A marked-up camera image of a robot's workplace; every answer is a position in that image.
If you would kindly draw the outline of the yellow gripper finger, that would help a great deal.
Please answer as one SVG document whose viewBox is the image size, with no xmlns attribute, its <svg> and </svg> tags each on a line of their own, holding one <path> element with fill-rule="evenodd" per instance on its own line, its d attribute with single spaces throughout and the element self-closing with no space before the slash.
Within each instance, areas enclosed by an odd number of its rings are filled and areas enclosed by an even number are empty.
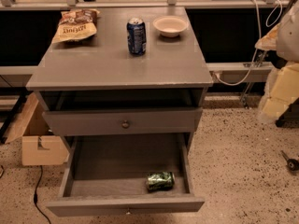
<svg viewBox="0 0 299 224">
<path fill-rule="evenodd" d="M 255 48 L 260 50 L 276 50 L 277 49 L 277 37 L 278 37 L 279 24 L 275 25 L 266 35 L 260 38 Z"/>
<path fill-rule="evenodd" d="M 273 68 L 258 106 L 258 121 L 277 121 L 298 98 L 299 63 L 287 62 L 281 69 Z"/>
</svg>

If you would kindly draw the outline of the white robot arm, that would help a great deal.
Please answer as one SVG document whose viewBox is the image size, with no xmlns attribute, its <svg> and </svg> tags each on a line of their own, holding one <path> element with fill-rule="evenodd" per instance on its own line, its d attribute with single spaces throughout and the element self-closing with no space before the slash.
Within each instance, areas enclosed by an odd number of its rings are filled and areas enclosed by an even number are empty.
<svg viewBox="0 0 299 224">
<path fill-rule="evenodd" d="M 299 98 L 299 1 L 255 44 L 256 49 L 273 50 L 286 61 L 282 68 L 273 68 L 259 103 L 258 120 L 274 123 Z"/>
</svg>

